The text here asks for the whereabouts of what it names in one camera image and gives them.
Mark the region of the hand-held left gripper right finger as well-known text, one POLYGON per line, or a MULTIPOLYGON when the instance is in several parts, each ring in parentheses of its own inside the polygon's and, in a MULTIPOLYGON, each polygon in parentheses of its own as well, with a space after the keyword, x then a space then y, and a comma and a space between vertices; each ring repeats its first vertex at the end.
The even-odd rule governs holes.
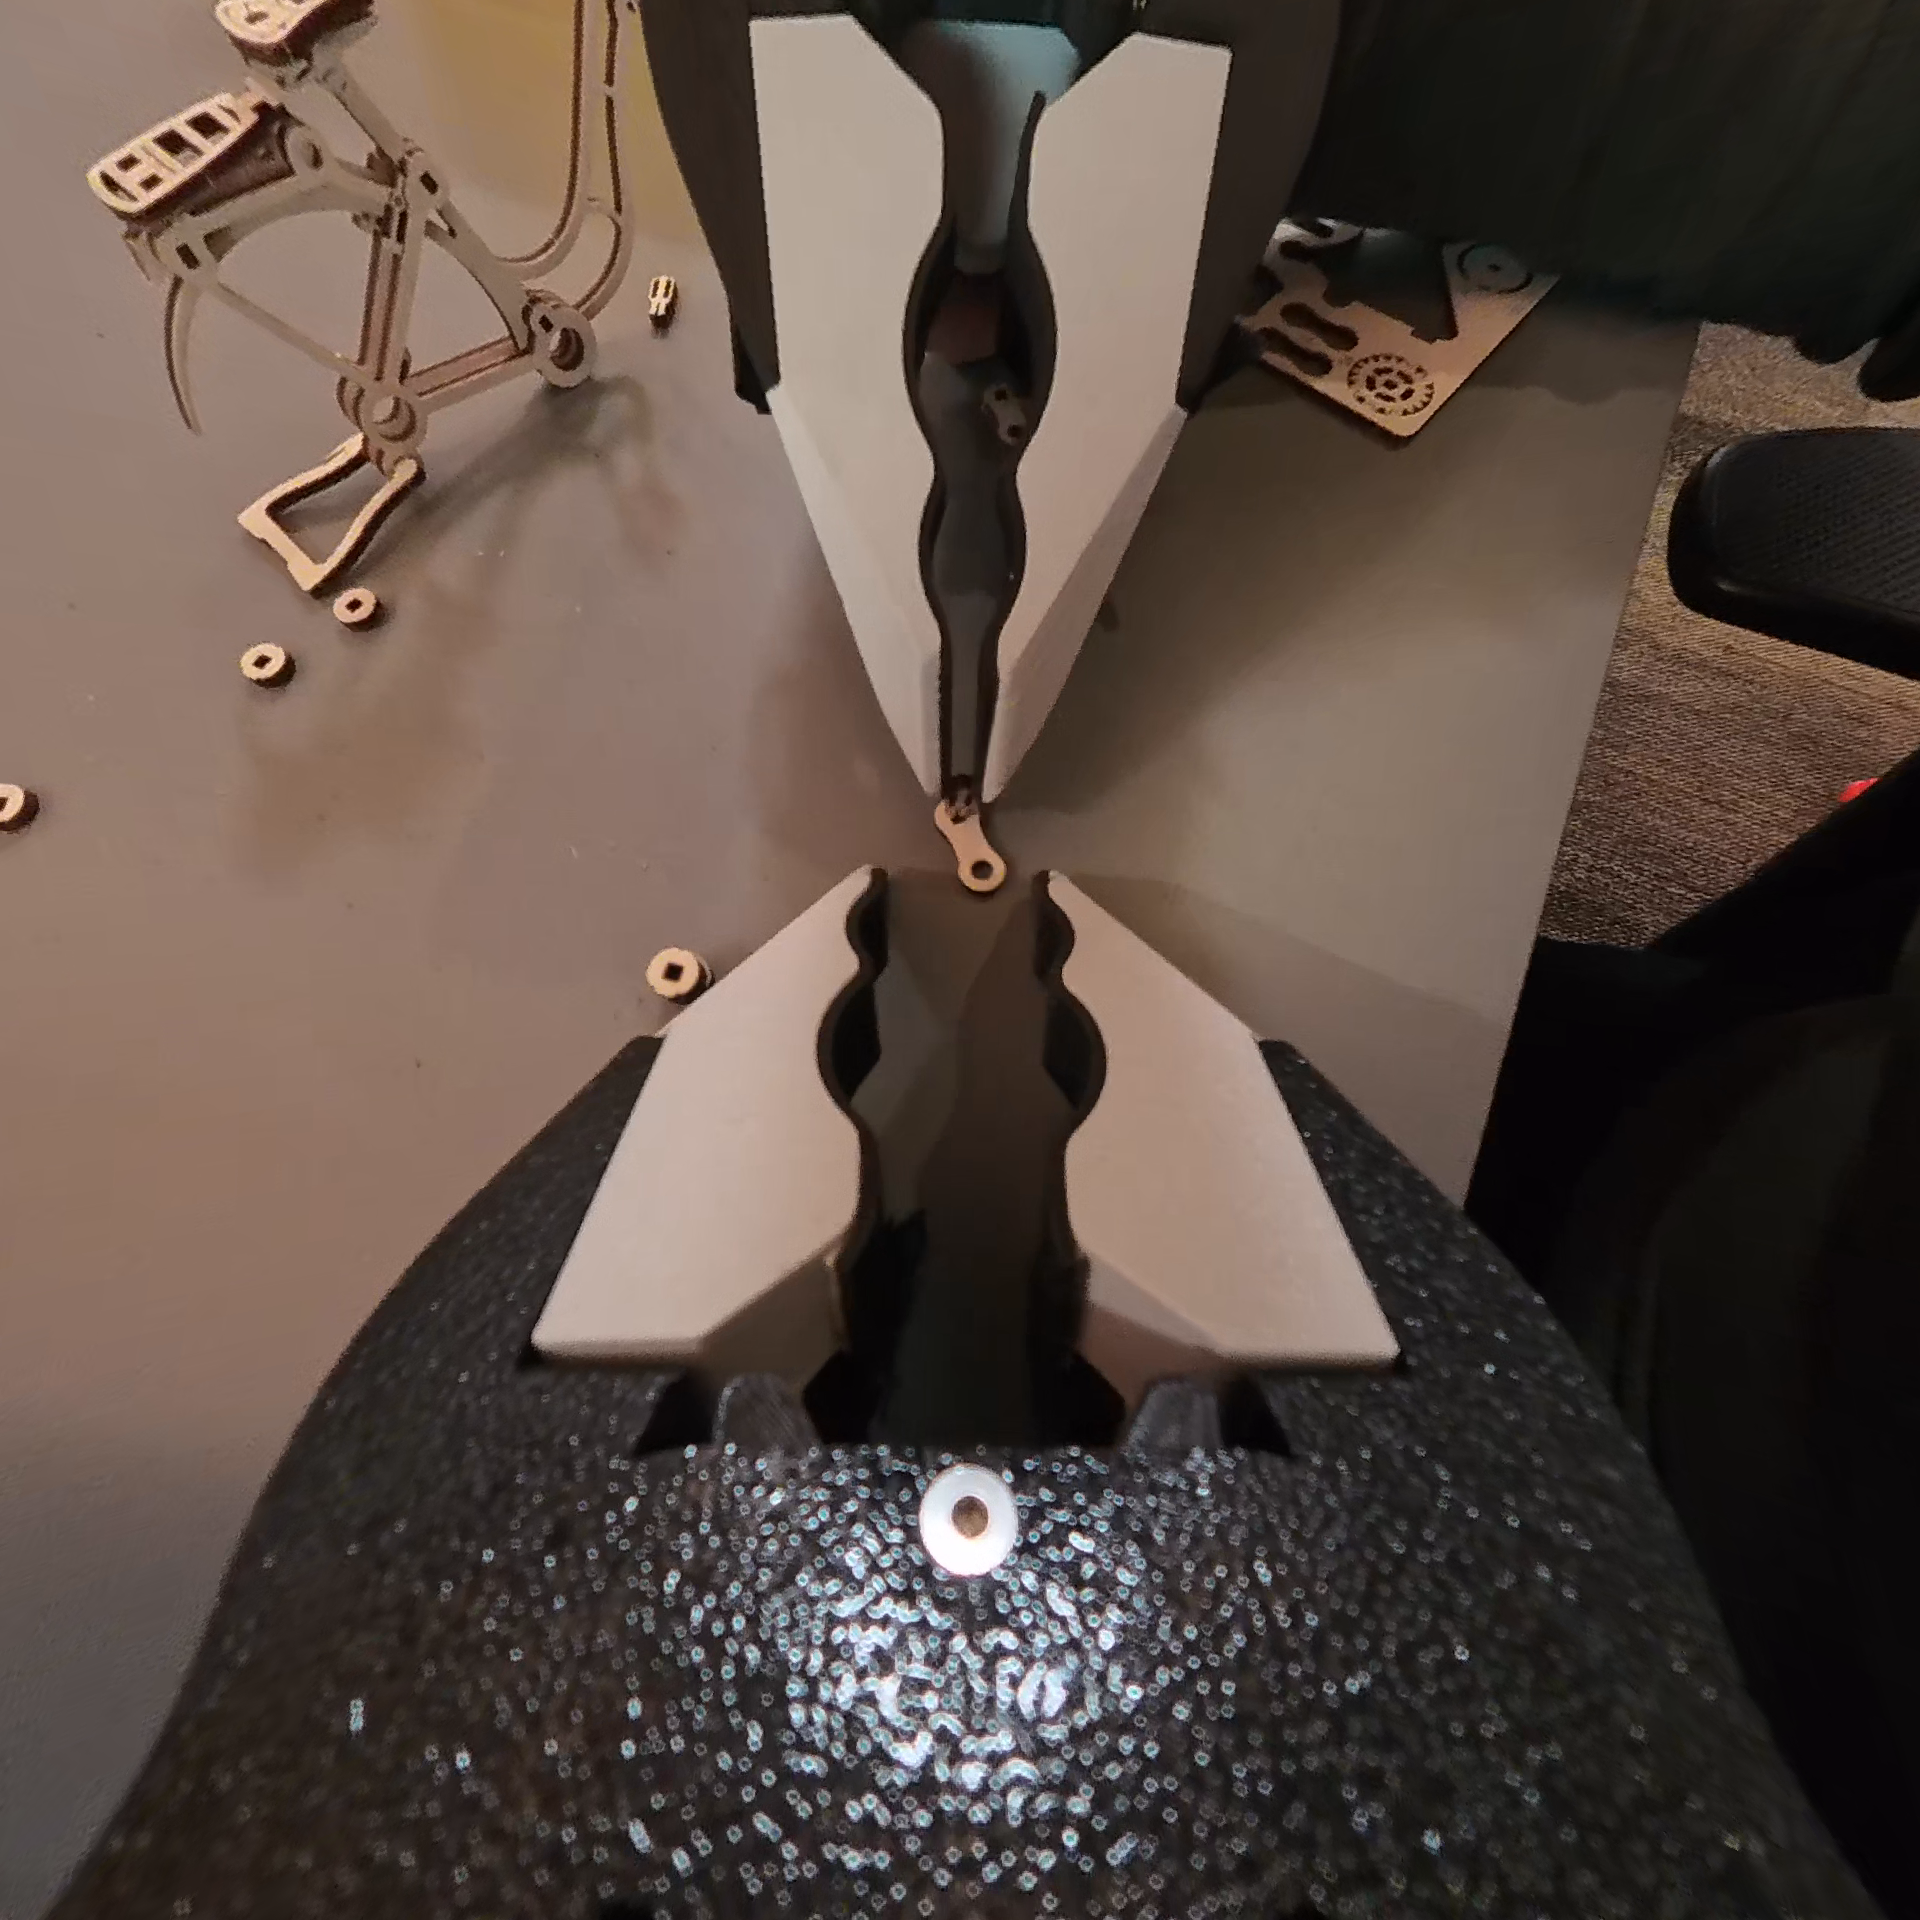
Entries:
POLYGON ((1037 884, 1067 1349, 1097 1375, 1384 1372, 1401 1358, 1247 1024, 1067 875, 1037 884))

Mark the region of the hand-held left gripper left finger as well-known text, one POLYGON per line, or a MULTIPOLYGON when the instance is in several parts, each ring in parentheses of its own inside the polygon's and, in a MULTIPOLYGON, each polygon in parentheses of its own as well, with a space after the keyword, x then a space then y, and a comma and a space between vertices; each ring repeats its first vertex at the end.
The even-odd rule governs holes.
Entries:
POLYGON ((533 1332, 543 1361, 890 1369, 911 1261, 856 1111, 886 919, 890 877, 860 867, 668 1019, 533 1332))

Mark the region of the wooden bicycle model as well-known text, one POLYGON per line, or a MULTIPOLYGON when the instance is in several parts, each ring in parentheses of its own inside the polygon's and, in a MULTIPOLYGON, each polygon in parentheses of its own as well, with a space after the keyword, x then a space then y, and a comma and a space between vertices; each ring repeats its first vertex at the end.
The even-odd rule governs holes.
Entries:
POLYGON ((238 522, 303 595, 323 595, 423 481, 433 418, 536 375, 553 391, 594 371, 594 321, 633 264, 624 189, 624 71, 638 2, 576 2, 564 207, 526 254, 496 251, 447 168, 374 105, 350 49, 374 2, 218 2, 250 81, 137 131, 88 171, 140 272, 164 288, 174 405, 200 432, 188 341, 218 301, 336 377, 350 441, 250 504, 238 522), (303 214, 347 214, 368 241, 354 351, 336 351, 226 281, 226 257, 303 214), (500 328, 451 358, 413 349, 421 268, 440 248, 500 328))

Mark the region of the person's dark upper clothing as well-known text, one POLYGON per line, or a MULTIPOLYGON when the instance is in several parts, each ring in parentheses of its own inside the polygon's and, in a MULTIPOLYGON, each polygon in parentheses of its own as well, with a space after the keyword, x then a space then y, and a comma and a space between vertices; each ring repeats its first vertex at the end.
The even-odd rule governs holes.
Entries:
POLYGON ((1918 398, 1916 2, 1346 2, 1291 199, 1918 398))

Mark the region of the laser-cut wooden part sheet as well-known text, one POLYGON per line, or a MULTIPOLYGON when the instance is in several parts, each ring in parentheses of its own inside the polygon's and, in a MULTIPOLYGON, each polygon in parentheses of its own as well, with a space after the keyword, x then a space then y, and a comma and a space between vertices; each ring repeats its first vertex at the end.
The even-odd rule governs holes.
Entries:
POLYGON ((1496 242, 1287 219, 1261 264, 1261 301, 1237 328, 1270 371, 1410 441, 1551 287, 1551 274, 1496 242))

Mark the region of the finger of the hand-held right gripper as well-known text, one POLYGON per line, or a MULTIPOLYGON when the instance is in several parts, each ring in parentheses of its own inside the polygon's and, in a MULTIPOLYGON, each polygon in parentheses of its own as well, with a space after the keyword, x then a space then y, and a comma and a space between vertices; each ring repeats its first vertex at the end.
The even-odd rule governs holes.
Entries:
POLYGON ((1091 635, 1177 404, 1231 55, 960 35, 960 784, 996 804, 1091 635), (990 382, 1026 404, 1001 447, 990 382))
POLYGON ((948 234, 947 129, 853 15, 750 27, 777 328, 771 418, 881 715, 916 781, 948 789, 947 638, 927 587, 934 454, 911 315, 948 234))

